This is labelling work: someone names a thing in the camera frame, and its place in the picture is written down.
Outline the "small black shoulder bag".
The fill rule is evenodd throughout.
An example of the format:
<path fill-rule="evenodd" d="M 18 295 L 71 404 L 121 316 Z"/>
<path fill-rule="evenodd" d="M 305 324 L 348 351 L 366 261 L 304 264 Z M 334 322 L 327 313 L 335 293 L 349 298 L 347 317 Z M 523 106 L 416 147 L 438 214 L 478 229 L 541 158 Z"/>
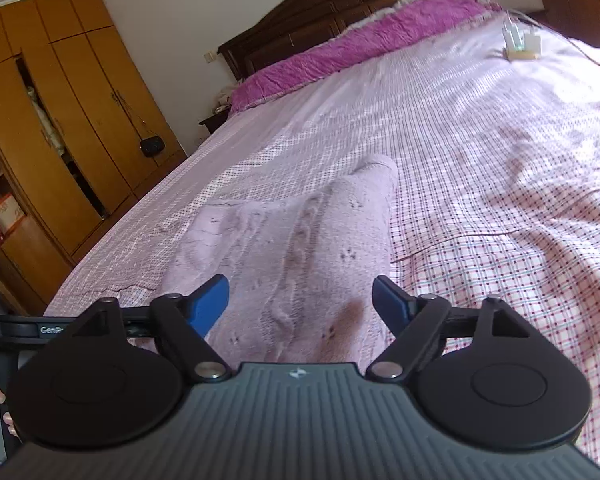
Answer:
<path fill-rule="evenodd" d="M 140 151 L 147 158 L 153 158 L 161 154 L 166 148 L 166 144 L 161 136 L 150 136 L 140 140 Z"/>

